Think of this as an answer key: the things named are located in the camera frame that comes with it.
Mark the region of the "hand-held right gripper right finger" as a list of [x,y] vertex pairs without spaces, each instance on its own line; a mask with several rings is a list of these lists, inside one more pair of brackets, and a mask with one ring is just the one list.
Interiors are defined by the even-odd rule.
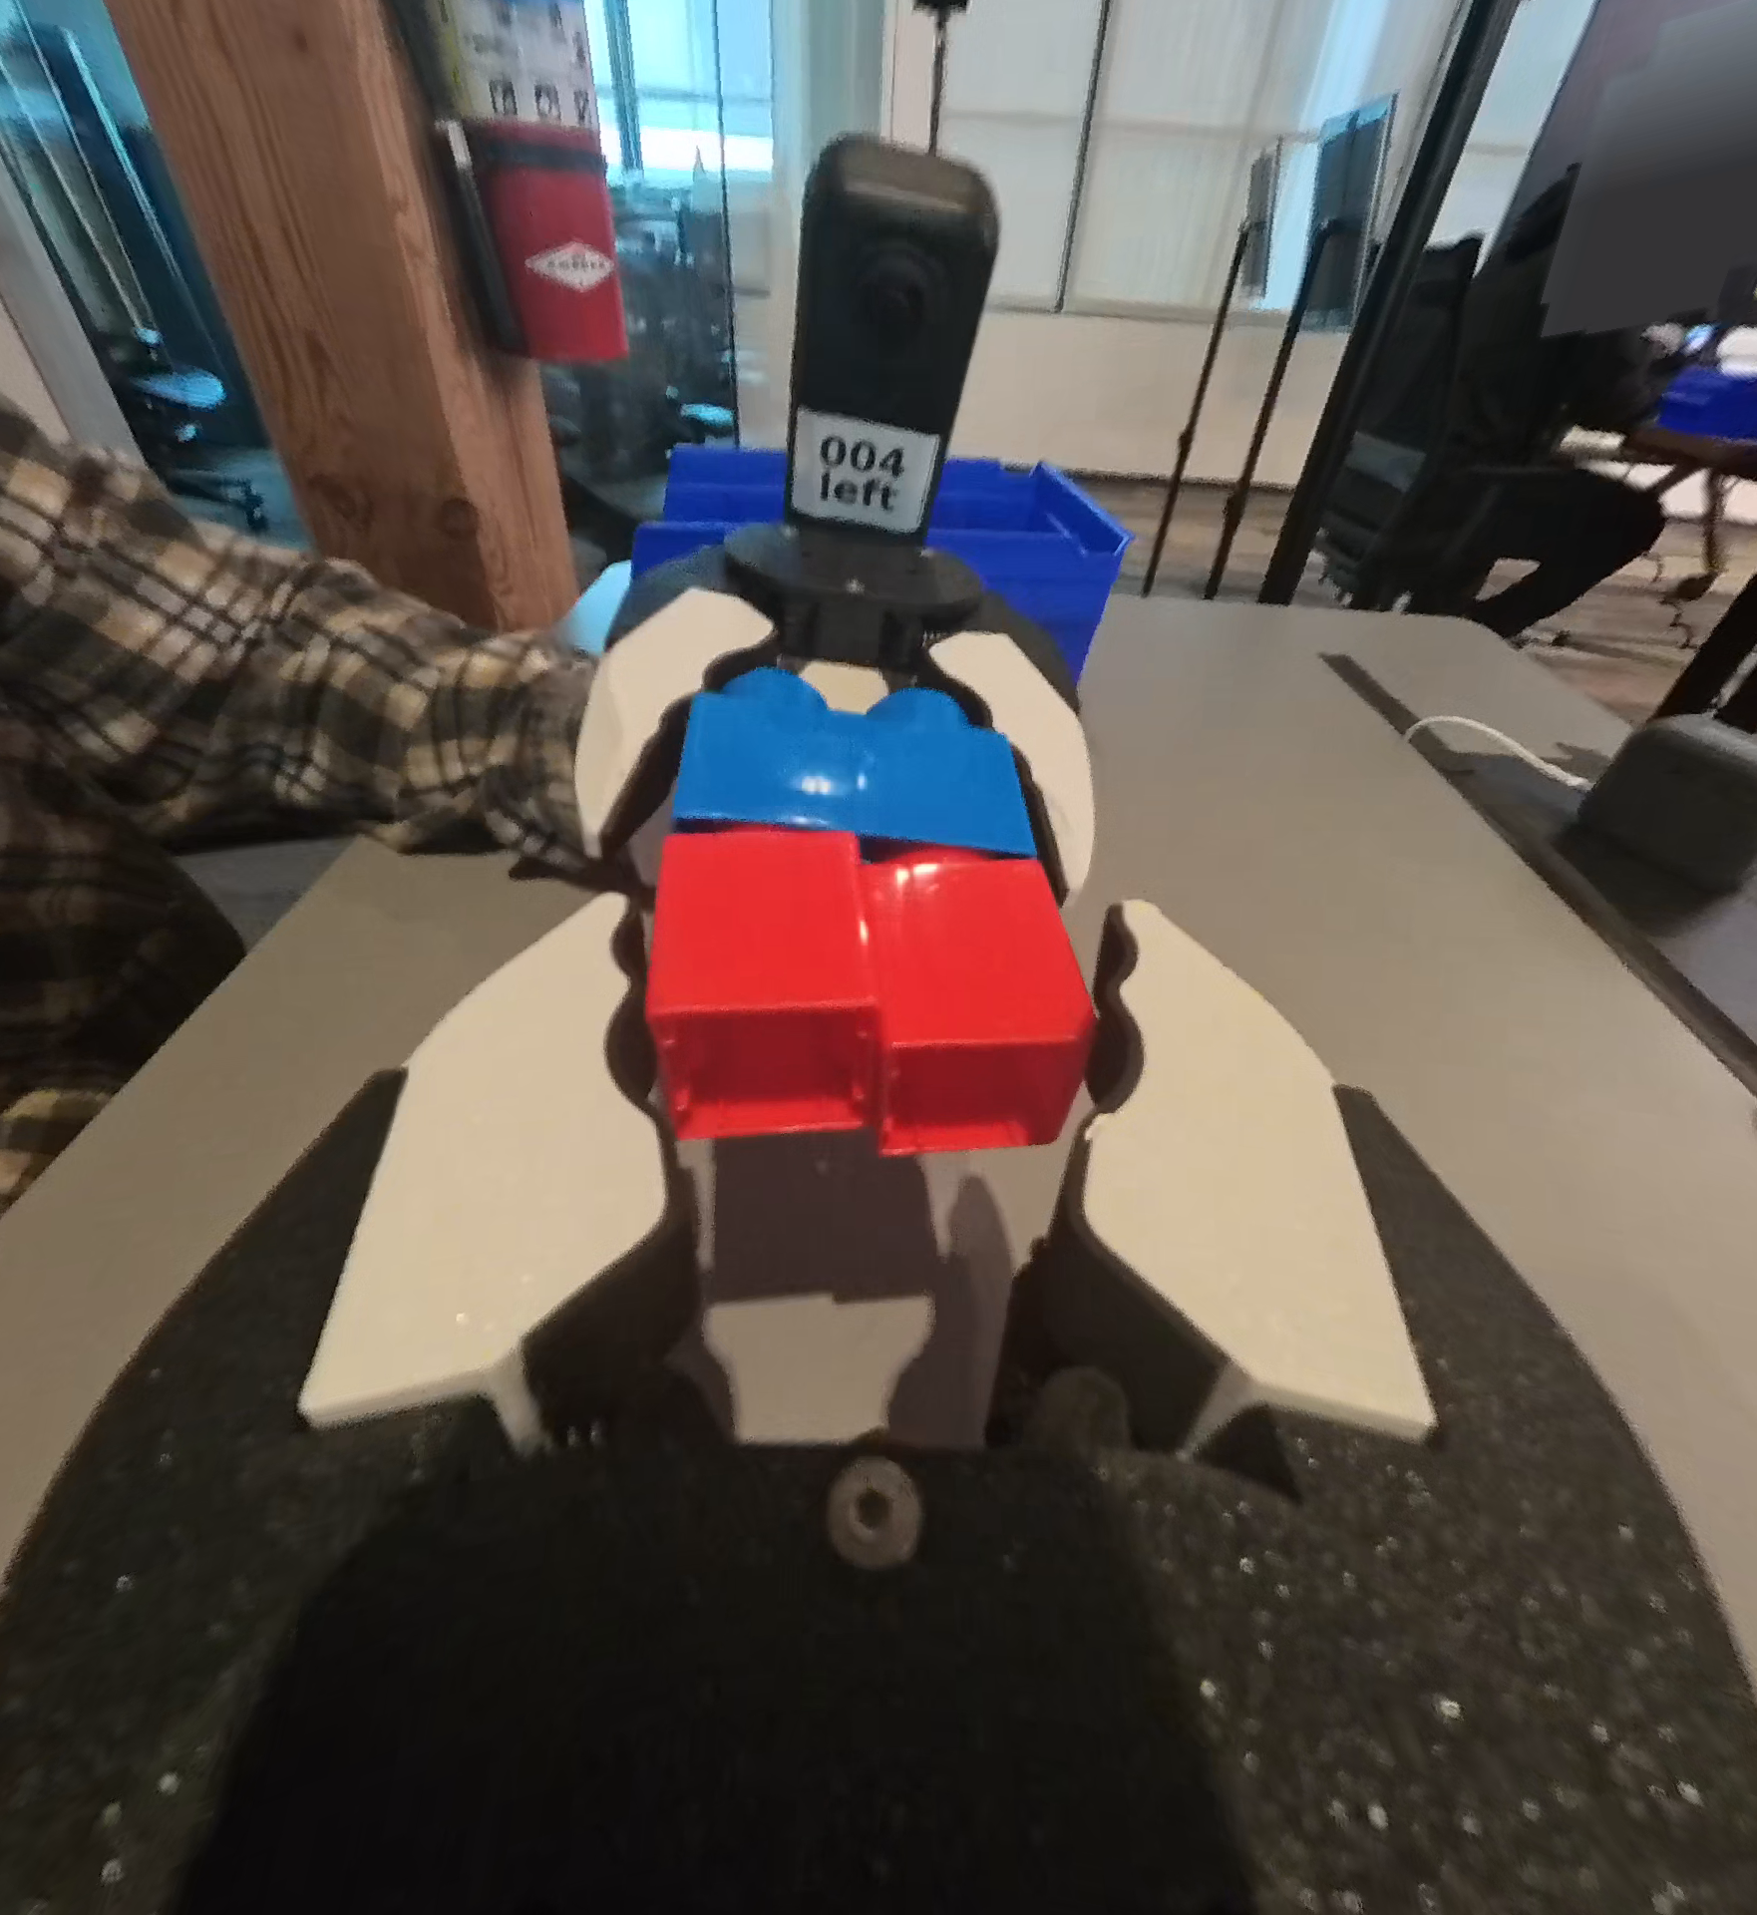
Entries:
[[1436,1406],[1339,1082],[1163,910],[1108,907],[1092,1114],[1036,1252],[1057,1356],[1109,1377],[1142,1448],[1249,1417],[1422,1444]]

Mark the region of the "wooden pillar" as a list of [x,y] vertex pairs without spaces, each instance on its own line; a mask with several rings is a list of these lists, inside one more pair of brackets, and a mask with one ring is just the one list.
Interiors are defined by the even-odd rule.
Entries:
[[388,6],[107,10],[313,545],[486,630],[572,609],[541,385],[473,317]]

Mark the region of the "blue divided plastic bin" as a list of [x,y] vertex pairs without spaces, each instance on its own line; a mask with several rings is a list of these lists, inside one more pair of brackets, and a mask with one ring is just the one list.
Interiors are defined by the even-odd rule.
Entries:
[[[739,525],[778,519],[783,485],[786,457],[778,450],[674,449],[662,514],[633,534],[633,580],[721,543]],[[1108,511],[1056,467],[951,459],[932,504],[931,543],[1042,626],[1067,680],[1082,677],[1130,549],[1130,532]]]

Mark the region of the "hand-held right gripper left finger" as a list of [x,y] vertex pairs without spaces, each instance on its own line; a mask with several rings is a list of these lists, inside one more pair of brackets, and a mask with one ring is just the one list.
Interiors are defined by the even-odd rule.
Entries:
[[593,898],[413,1047],[298,1411],[605,1430],[696,1310],[688,1200],[632,1051],[637,907]]

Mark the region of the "dark grey power adapter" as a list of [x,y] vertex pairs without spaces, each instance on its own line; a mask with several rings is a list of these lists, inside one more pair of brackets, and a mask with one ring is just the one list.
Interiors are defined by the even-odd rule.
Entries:
[[1570,830],[1707,898],[1757,879],[1757,737],[1703,714],[1646,722],[1587,784]]

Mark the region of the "red fire extinguisher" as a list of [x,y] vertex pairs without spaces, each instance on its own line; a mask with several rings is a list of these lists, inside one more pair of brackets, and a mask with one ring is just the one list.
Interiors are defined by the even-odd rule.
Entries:
[[554,366],[628,360],[616,223],[596,136],[521,119],[444,119],[434,131],[490,343]]

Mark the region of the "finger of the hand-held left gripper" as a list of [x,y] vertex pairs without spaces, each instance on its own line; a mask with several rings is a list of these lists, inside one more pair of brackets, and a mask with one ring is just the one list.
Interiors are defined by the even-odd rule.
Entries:
[[771,658],[771,620],[744,597],[688,589],[599,660],[574,744],[580,849],[632,898],[654,898],[692,700]]
[[1012,636],[938,639],[938,685],[1009,742],[1040,858],[1067,904],[1090,876],[1098,839],[1092,754],[1073,702]]

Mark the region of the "red mega block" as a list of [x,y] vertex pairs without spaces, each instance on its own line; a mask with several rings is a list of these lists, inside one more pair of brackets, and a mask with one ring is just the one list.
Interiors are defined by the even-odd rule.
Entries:
[[1040,861],[845,830],[674,830],[646,1015],[676,1137],[1054,1141],[1098,1014]]

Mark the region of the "person's plaid shirt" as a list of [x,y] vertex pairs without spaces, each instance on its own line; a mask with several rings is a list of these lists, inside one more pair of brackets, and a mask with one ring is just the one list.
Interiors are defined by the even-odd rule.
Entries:
[[242,957],[63,710],[125,665],[102,626],[146,532],[198,525],[0,394],[0,1217]]

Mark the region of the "blue mega block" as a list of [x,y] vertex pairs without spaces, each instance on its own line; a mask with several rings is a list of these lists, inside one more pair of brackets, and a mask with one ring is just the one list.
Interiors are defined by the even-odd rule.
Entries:
[[678,828],[778,826],[891,846],[1036,856],[1009,742],[936,690],[838,710],[800,675],[762,665],[689,703]]

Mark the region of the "black metal post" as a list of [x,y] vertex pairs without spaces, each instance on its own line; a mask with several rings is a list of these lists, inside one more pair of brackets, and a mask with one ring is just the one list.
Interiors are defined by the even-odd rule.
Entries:
[[1390,223],[1358,299],[1345,355],[1328,388],[1318,426],[1297,476],[1292,500],[1271,551],[1256,601],[1290,605],[1305,563],[1345,468],[1363,404],[1383,349],[1411,297],[1417,263],[1459,166],[1517,1],[1459,6],[1447,58],[1422,123],[1417,147],[1399,180]]

